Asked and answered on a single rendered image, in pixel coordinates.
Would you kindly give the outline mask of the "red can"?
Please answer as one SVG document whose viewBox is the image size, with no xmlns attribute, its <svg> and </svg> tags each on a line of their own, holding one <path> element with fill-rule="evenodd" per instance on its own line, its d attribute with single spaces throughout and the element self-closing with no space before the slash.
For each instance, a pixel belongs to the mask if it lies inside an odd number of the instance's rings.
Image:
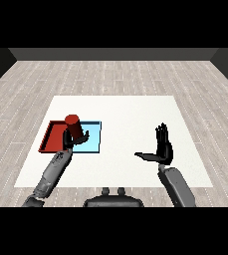
<svg viewBox="0 0 228 255">
<path fill-rule="evenodd" d="M 74 139 L 80 138 L 84 135 L 80 119 L 77 115 L 68 115 L 65 117 L 65 123 L 67 125 L 70 134 Z"/>
</svg>

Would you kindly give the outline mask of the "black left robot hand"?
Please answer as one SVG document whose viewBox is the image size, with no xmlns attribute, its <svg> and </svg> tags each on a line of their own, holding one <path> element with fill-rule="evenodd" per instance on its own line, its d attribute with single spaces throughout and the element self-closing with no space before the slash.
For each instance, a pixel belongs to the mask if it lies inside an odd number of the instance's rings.
<svg viewBox="0 0 228 255">
<path fill-rule="evenodd" d="M 90 135 L 89 132 L 86 133 L 78 138 L 73 138 L 70 131 L 66 128 L 63 132 L 63 148 L 64 149 L 71 149 L 75 145 L 82 144 L 89 139 Z"/>
</svg>

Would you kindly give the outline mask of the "red shallow open box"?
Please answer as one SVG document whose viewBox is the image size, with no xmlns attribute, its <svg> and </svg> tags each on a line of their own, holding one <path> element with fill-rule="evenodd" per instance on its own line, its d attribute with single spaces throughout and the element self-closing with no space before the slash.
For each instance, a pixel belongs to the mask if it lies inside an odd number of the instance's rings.
<svg viewBox="0 0 228 255">
<path fill-rule="evenodd" d="M 63 150 L 63 133 L 66 128 L 64 121 L 50 121 L 38 152 L 56 153 Z"/>
</svg>

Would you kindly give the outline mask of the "dark grey robot body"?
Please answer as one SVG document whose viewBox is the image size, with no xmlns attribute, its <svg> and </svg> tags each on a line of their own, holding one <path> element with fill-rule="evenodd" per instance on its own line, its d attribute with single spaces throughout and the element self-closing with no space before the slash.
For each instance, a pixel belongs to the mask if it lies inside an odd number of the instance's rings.
<svg viewBox="0 0 228 255">
<path fill-rule="evenodd" d="M 104 187 L 102 194 L 84 203 L 84 207 L 143 207 L 140 199 L 127 196 L 123 187 L 117 189 L 117 195 L 110 195 L 110 189 Z"/>
</svg>

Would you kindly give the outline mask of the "light blue shallow open box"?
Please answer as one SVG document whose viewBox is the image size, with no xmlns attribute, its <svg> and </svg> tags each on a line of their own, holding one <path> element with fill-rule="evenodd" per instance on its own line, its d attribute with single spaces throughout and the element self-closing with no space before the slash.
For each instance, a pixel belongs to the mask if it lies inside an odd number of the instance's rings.
<svg viewBox="0 0 228 255">
<path fill-rule="evenodd" d="M 89 139 L 73 148 L 74 153 L 99 153 L 101 145 L 102 123 L 100 121 L 81 122 L 83 132 L 89 132 Z"/>
</svg>

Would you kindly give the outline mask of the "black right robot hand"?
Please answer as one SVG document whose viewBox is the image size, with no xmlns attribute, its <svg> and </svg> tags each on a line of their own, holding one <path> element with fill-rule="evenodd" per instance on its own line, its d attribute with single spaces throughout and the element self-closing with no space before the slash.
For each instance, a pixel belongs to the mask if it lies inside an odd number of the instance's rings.
<svg viewBox="0 0 228 255">
<path fill-rule="evenodd" d="M 159 164 L 171 165 L 173 161 L 173 148 L 168 139 L 166 124 L 161 124 L 156 129 L 157 148 L 156 153 L 136 152 L 135 155 L 146 161 L 155 161 Z"/>
</svg>

